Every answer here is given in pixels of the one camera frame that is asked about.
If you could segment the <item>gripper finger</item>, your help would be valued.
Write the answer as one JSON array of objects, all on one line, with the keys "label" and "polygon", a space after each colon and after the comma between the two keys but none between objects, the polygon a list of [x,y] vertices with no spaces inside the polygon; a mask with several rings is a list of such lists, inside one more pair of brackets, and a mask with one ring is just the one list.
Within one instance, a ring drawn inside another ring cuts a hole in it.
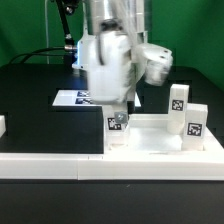
[{"label": "gripper finger", "polygon": [[118,124],[125,124],[128,122],[128,114],[124,111],[114,113],[115,122]]}]

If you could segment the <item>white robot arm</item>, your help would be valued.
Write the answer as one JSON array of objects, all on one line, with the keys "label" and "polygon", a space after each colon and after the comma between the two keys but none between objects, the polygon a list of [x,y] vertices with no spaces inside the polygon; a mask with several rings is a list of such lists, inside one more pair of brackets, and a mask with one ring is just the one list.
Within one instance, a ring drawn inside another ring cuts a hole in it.
[{"label": "white robot arm", "polygon": [[143,78],[160,86],[172,65],[172,52],[150,44],[146,24],[150,0],[83,0],[83,37],[75,66],[87,72],[93,103],[119,124],[128,122],[128,105]]}]

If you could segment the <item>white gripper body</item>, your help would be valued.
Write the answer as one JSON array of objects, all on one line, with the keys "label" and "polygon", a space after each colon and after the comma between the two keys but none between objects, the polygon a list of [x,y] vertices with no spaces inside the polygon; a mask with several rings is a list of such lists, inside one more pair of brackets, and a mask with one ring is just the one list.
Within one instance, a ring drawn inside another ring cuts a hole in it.
[{"label": "white gripper body", "polygon": [[116,104],[127,99],[132,86],[131,46],[121,32],[103,32],[89,46],[88,90],[95,104]]}]

